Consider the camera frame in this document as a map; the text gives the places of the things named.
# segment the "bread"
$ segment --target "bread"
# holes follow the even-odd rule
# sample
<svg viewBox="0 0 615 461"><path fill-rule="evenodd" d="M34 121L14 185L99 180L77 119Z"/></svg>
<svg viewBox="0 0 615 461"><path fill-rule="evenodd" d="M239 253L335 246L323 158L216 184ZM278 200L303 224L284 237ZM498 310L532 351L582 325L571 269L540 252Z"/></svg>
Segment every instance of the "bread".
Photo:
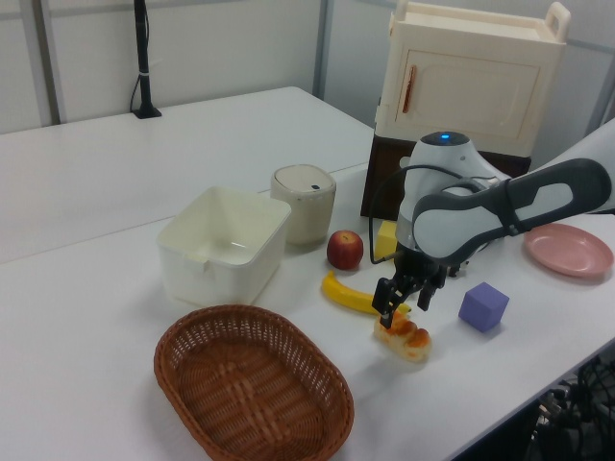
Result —
<svg viewBox="0 0 615 461"><path fill-rule="evenodd" d="M381 325L380 317L374 324L374 335L400 357L410 362L427 360L431 352L430 334L418 328L404 314L397 310L393 314L390 329Z"/></svg>

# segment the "red cabinet handle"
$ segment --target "red cabinet handle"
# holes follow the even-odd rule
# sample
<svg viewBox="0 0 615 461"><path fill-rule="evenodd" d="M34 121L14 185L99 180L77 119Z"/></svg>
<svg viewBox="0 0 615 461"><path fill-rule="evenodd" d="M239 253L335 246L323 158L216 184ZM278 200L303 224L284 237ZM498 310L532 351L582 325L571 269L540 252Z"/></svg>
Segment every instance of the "red cabinet handle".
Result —
<svg viewBox="0 0 615 461"><path fill-rule="evenodd" d="M416 77L416 65L410 67L410 80L407 82L406 97L404 99L403 113L407 113L410 107L410 96L412 95L412 89L414 88L414 78Z"/></svg>

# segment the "red apple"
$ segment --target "red apple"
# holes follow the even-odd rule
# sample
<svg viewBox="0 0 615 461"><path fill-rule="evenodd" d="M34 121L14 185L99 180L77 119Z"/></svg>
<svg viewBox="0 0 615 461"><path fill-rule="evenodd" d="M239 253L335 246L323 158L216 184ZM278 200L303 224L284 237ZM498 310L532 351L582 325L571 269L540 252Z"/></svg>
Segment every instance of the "red apple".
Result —
<svg viewBox="0 0 615 461"><path fill-rule="evenodd" d="M327 244L327 259L337 269L356 269L363 258L363 240L351 230L338 230Z"/></svg>

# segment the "white container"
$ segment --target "white container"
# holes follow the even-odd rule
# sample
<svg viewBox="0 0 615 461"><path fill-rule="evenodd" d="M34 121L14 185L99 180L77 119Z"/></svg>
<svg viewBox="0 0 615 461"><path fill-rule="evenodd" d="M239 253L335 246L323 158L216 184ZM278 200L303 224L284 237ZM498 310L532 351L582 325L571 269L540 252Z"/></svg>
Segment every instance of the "white container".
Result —
<svg viewBox="0 0 615 461"><path fill-rule="evenodd" d="M399 0L376 135L467 134L479 151L528 157L566 45L570 13L544 19Z"/></svg>
<svg viewBox="0 0 615 461"><path fill-rule="evenodd" d="M266 195L212 187L159 234L171 299L250 304L280 264L290 206Z"/></svg>
<svg viewBox="0 0 615 461"><path fill-rule="evenodd" d="M327 236L336 184L333 177L313 165L290 165L271 177L273 199L287 202L292 211L286 241L305 245L323 241Z"/></svg>

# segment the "yellow block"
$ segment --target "yellow block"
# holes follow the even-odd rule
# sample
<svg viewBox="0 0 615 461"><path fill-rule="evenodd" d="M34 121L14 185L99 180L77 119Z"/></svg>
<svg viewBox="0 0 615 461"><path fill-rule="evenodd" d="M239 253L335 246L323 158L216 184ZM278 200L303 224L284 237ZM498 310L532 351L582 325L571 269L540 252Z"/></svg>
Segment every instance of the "yellow block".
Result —
<svg viewBox="0 0 615 461"><path fill-rule="evenodd" d="M395 238L395 228L397 223L394 221L382 221L381 228L378 230L376 238L376 249L374 250L374 258L389 256L395 253L397 248L397 238Z"/></svg>

